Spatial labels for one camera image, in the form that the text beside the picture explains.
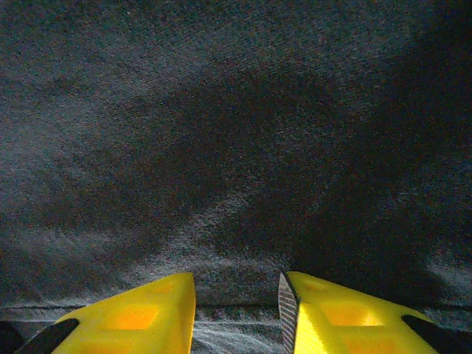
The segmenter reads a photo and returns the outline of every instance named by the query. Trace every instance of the dark gray fabric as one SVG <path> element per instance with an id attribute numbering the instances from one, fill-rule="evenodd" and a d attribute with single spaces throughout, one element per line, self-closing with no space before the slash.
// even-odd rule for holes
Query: dark gray fabric
<path id="1" fill-rule="evenodd" d="M 178 271 L 203 307 L 297 270 L 470 310 L 470 14 L 3 1 L 0 319 Z"/>

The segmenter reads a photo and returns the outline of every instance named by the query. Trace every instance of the yellow plastic piece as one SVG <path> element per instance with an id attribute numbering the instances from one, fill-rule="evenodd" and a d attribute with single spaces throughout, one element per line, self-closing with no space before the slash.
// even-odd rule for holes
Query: yellow plastic piece
<path id="1" fill-rule="evenodd" d="M 194 318 L 193 276 L 174 274 L 68 313 L 80 324 L 53 354 L 188 354 Z"/>
<path id="2" fill-rule="evenodd" d="M 437 354 L 403 322 L 423 314 L 307 274 L 286 273 L 299 299 L 294 354 Z"/>

